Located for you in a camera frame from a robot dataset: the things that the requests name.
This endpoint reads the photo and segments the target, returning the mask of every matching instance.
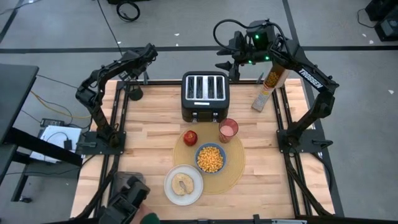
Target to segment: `pink drink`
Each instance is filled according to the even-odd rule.
[[[238,132],[238,124],[233,119],[226,118],[220,123],[220,141],[229,142]]]

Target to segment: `black toaster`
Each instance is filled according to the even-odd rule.
[[[186,122],[220,122],[228,115],[229,82],[223,72],[187,72],[182,77],[181,109]]]

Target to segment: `concrete floor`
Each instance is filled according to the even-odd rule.
[[[226,18],[243,24],[269,17],[291,37],[282,1],[277,0],[151,0],[137,3],[141,17],[134,23],[120,21],[115,7],[105,0],[105,14],[122,47],[139,47],[152,42],[158,47],[216,45],[213,26]],[[289,0],[290,10],[302,46],[398,45],[380,42],[375,31],[356,22],[356,11],[369,0]],[[0,11],[15,7],[17,0],[0,1]],[[0,30],[11,13],[0,16]],[[365,14],[361,20],[368,22]],[[220,29],[224,43],[239,27]],[[43,0],[18,10],[0,49],[70,49],[115,47],[96,1]],[[335,143],[330,156],[344,213],[347,217],[398,220],[397,138],[398,51],[312,51],[307,57],[340,84],[333,113],[322,121],[326,138]],[[118,53],[0,54],[0,63],[37,65],[39,74],[71,85],[79,85],[101,64],[118,59]],[[180,78],[189,70],[217,70],[214,51],[160,52],[148,69],[151,79]],[[269,65],[246,66],[241,78],[257,78]],[[33,90],[56,101],[77,116],[87,114],[74,97],[75,90],[38,77]],[[69,121],[39,104],[29,95],[23,109],[40,119]],[[76,120],[84,126],[88,120]],[[39,125],[21,113],[15,123],[32,135]],[[13,163],[9,172],[22,166]],[[3,223],[43,223],[69,217],[76,188],[75,179],[29,178],[23,195],[30,204],[10,202],[19,176],[7,176],[0,187],[0,218]]]

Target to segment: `bowl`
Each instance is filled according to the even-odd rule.
[[[198,155],[199,155],[199,152],[200,152],[204,147],[209,147],[209,146],[216,147],[217,149],[219,149],[219,150],[220,150],[220,154],[221,154],[221,156],[223,157],[223,166],[221,167],[221,169],[219,169],[217,172],[214,172],[214,173],[205,172],[205,171],[202,170],[202,169],[199,167],[199,165],[198,165]],[[203,144],[203,145],[199,146],[199,148],[197,149],[197,152],[195,153],[195,164],[197,165],[197,167],[198,167],[198,169],[199,169],[200,171],[202,171],[202,172],[204,172],[204,173],[206,173],[206,174],[217,174],[217,173],[219,173],[221,170],[223,170],[224,167],[225,167],[225,164],[226,164],[226,154],[225,154],[225,151],[224,151],[224,149],[223,149],[219,144],[217,144],[217,143],[209,142],[209,143]]]

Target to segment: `wooden table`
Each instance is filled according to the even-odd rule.
[[[299,79],[286,80],[293,121],[308,110]],[[161,220],[293,218],[287,173],[278,150],[277,121],[270,99],[261,113],[251,109],[260,85],[231,85],[228,117],[239,124],[238,136],[246,150],[246,166],[239,182],[219,195],[202,195],[189,206],[171,203],[164,193],[164,177],[173,167],[172,150],[177,138],[189,126],[182,119],[180,86],[142,86],[144,97],[130,101],[127,108],[126,149],[119,171],[140,172],[151,192],[144,203]],[[116,81],[106,85],[103,110],[110,119]],[[119,103],[121,111],[123,98]],[[285,114],[282,114],[287,127]],[[310,154],[301,154],[307,186],[326,210],[333,213],[323,166]],[[81,170],[71,217],[78,215],[97,191],[103,156],[96,156]],[[296,186],[300,209],[302,195]]]

